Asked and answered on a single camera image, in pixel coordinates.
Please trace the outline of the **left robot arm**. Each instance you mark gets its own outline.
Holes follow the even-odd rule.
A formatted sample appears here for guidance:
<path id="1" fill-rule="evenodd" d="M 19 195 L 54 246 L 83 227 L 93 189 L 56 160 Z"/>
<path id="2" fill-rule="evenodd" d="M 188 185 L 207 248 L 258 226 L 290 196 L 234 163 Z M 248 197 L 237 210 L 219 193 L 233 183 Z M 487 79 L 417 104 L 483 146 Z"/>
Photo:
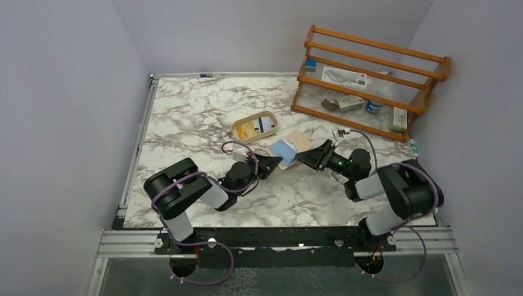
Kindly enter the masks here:
<path id="1" fill-rule="evenodd" d="M 245 160 L 235 162 L 223 178 L 215 179 L 200 171 L 191 158 L 184 158 L 144 182 L 151 208 L 159 214 L 170 231 L 171 246 L 179 253 L 193 248 L 194 228 L 187 209 L 200 200 L 222 212 L 249 194 L 260 180 L 267 179 L 282 157 L 248 153 Z"/>

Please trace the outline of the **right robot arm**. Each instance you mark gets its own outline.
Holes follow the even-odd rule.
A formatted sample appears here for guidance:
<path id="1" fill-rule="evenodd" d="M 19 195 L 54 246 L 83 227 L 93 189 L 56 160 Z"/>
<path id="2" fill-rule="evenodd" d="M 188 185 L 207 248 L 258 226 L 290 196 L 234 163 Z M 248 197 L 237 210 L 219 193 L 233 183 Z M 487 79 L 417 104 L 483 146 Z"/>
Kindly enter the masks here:
<path id="1" fill-rule="evenodd" d="M 365 251 L 378 246 L 384 234 L 431 214 L 444 203 L 441 188 L 415 159 L 382 166 L 372 173 L 367 150 L 355 149 L 349 157 L 343 157 L 327 140 L 317 148 L 299 152 L 297 160 L 316 171 L 329 169 L 345 177 L 345 193 L 354 202 L 386 197 L 380 210 L 358 223 L 356 244 Z"/>

